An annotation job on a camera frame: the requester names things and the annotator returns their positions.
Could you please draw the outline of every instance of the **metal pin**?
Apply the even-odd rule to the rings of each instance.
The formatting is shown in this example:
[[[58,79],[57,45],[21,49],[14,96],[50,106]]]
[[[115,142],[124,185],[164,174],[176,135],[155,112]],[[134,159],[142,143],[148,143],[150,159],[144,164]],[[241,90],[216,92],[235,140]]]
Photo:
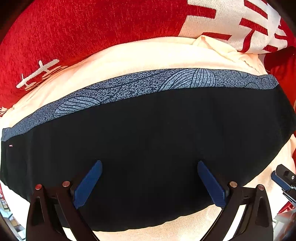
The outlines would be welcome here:
[[[264,186],[261,185],[261,184],[259,184],[259,185],[258,185],[258,189],[261,190],[261,191],[263,191],[263,190],[264,190]]]
[[[70,182],[69,181],[64,181],[63,182],[63,187],[68,187],[68,186],[70,186]]]
[[[237,183],[236,182],[230,182],[229,185],[233,188],[236,188],[237,187]]]
[[[36,186],[35,186],[35,189],[36,190],[40,190],[42,188],[42,185],[41,184],[37,184]]]

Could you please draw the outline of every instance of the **red cushion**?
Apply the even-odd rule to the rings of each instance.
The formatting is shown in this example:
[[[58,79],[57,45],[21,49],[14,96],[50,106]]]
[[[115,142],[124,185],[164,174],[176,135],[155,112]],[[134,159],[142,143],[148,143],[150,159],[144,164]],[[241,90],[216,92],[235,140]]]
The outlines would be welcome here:
[[[291,46],[275,53],[268,53],[264,58],[268,73],[274,75],[291,105],[296,105],[296,48]]]
[[[110,46],[205,34],[266,53],[294,44],[279,22],[263,0],[35,0],[0,45],[0,115],[52,74]]]

